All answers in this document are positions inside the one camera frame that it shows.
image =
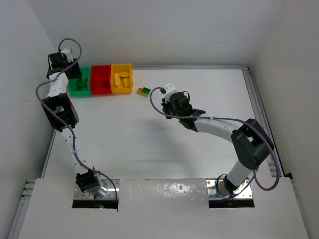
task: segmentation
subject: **yellow block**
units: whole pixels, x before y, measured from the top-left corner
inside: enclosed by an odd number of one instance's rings
[[[124,78],[123,81],[124,81],[125,87],[130,87],[130,79],[128,77]]]
[[[121,77],[119,73],[114,74],[115,77],[115,85],[119,86],[121,84]]]
[[[121,72],[120,73],[120,77],[129,77],[130,75],[129,75],[129,73],[128,72]]]
[[[142,93],[142,88],[138,88],[138,90],[136,91],[136,93],[138,93],[141,96],[148,96],[147,94]]]

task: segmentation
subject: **plastic bin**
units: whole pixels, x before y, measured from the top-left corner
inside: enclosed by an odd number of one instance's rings
[[[92,95],[107,95],[111,94],[111,65],[92,66],[90,88]]]
[[[112,93],[131,93],[133,89],[132,65],[112,64],[111,66]]]
[[[80,67],[82,77],[71,79],[68,83],[70,96],[90,96],[91,66]]]

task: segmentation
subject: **white wall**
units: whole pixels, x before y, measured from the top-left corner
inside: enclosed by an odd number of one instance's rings
[[[307,229],[319,238],[319,1],[285,0],[253,72]]]
[[[0,238],[7,238],[26,179],[39,177],[52,129],[35,87],[55,48],[29,3],[0,1]]]
[[[83,65],[247,65],[281,0],[29,2],[55,45],[66,36],[80,41]]]

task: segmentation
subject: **black bracket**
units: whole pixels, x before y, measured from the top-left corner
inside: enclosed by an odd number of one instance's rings
[[[246,121],[255,128],[267,141],[271,149],[274,144],[271,142],[265,131],[255,119]],[[269,151],[262,140],[247,126],[243,125],[231,135],[238,160],[248,169],[256,170],[258,166],[267,158]]]
[[[77,173],[76,184],[83,193],[96,190],[100,187],[97,176],[92,171],[88,171],[87,173],[83,174]]]
[[[66,93],[54,97],[42,99],[44,103],[53,110],[61,119],[63,119],[72,128],[79,122],[78,114],[72,105]],[[43,107],[51,126],[62,132],[65,127],[56,117],[54,117],[45,107]]]
[[[163,111],[166,114],[173,116],[200,116],[206,113],[206,111],[193,109],[192,105],[189,103],[189,98],[184,95],[183,92],[176,92],[171,95],[169,102],[165,102],[165,98],[162,99]],[[195,126],[195,121],[197,119],[181,119],[179,122],[186,128],[192,131],[198,132]]]
[[[48,73],[46,74],[46,77],[49,79],[49,76],[52,75],[53,73],[61,72],[66,67],[73,64],[75,60],[76,58],[73,59],[73,62],[68,62],[66,55],[61,52],[50,54],[48,56],[49,69],[48,69]],[[75,78],[82,77],[82,72],[80,70],[78,63],[76,63],[74,66],[68,69],[65,72],[65,74],[68,79],[75,79]]]

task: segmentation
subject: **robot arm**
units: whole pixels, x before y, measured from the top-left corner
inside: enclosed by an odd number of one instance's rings
[[[208,116],[203,110],[193,109],[189,103],[189,98],[183,92],[177,92],[173,84],[164,85],[161,92],[165,94],[165,98],[162,99],[164,113],[178,117]],[[238,161],[226,175],[223,183],[216,185],[222,195],[233,194],[247,176],[258,169],[259,165],[269,155],[262,140],[248,127],[238,122],[215,120],[213,117],[209,119],[182,118],[179,122],[187,129],[209,133],[234,144]],[[274,145],[255,119],[248,119],[246,122],[254,127],[274,149]]]
[[[70,48],[64,48],[57,53],[48,56],[49,70],[47,78],[54,80],[58,74],[66,67],[70,66],[76,59],[73,59]],[[76,134],[76,124],[79,118],[76,110],[74,109],[69,97],[67,96],[67,85],[69,79],[79,78],[82,76],[78,63],[73,67],[60,74],[57,80],[50,83],[50,90],[44,103],[54,111],[62,120],[64,120]],[[71,153],[73,163],[76,168],[76,183],[82,192],[89,192],[97,197],[103,197],[106,193],[105,189],[101,186],[101,180],[97,173],[87,170],[81,166],[75,157],[87,168],[94,169],[90,160],[84,157],[84,154],[79,145],[78,139],[75,137],[75,150],[73,147],[73,135],[71,131],[62,124],[55,116],[53,116],[45,107],[44,111],[49,119],[51,126],[60,132],[64,141],[66,142]]]

